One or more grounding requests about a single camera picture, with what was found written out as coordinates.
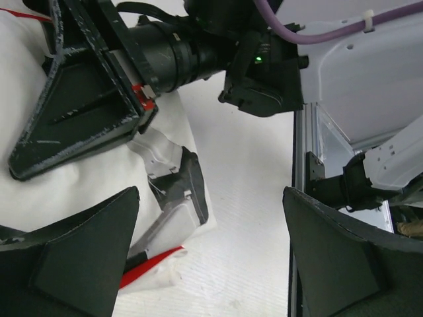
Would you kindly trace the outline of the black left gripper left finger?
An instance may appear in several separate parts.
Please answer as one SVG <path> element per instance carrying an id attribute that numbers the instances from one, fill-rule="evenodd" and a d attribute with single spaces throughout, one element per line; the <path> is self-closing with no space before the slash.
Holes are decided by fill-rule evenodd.
<path id="1" fill-rule="evenodd" d="M 1 227 L 2 316 L 111 316 L 139 211 L 133 186 L 32 232 Z"/>

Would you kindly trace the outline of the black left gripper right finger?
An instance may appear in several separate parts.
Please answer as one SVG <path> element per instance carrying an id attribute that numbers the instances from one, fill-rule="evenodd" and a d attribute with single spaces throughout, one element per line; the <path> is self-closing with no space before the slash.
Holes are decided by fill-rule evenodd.
<path id="1" fill-rule="evenodd" d="M 286 187 L 283 206 L 310 316 L 421 316 L 422 242 Z"/>

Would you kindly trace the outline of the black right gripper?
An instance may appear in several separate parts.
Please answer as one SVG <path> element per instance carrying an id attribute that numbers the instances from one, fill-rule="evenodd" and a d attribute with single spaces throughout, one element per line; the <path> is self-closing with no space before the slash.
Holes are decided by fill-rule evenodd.
<path id="1" fill-rule="evenodd" d="M 226 70 L 235 42 L 212 34 L 192 16 L 175 16 L 143 2 L 66 1 L 77 94 L 94 99 L 138 86 L 149 98 Z"/>

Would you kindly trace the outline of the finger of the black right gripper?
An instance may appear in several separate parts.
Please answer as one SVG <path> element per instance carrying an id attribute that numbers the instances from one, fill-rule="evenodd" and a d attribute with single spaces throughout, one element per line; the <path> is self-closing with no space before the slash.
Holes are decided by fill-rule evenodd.
<path id="1" fill-rule="evenodd" d="M 111 1 L 49 7 L 55 56 L 8 159 L 16 180 L 121 145 L 158 110 L 158 78 Z"/>

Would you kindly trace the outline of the plain white t-shirt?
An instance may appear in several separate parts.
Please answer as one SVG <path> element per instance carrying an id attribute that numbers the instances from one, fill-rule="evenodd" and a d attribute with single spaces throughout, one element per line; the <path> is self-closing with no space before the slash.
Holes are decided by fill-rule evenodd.
<path id="1" fill-rule="evenodd" d="M 30 232 L 135 186 L 141 201 L 133 240 L 139 240 L 161 209 L 149 187 L 142 157 L 127 145 L 26 182 L 10 175 L 7 159 L 46 82 L 45 49 L 38 21 L 1 13 L 1 224 Z"/>

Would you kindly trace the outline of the Coca-Cola print t-shirt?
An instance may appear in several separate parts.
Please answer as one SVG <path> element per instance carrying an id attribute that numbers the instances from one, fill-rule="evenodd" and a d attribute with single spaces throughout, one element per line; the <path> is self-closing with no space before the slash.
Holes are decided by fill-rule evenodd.
<path id="1" fill-rule="evenodd" d="M 118 295 L 174 287 L 181 280 L 176 265 L 187 253 L 179 246 L 130 269 L 122 276 Z"/>

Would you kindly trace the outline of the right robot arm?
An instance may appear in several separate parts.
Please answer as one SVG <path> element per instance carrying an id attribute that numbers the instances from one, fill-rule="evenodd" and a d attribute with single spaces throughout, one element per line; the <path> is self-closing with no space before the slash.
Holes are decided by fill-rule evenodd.
<path id="1" fill-rule="evenodd" d="M 144 133 L 163 93 L 224 72 L 219 101 L 265 118 L 349 90 L 422 76 L 422 4 L 307 27 L 282 24 L 280 1 L 31 1 L 49 14 L 54 55 L 12 150 L 29 180 Z"/>

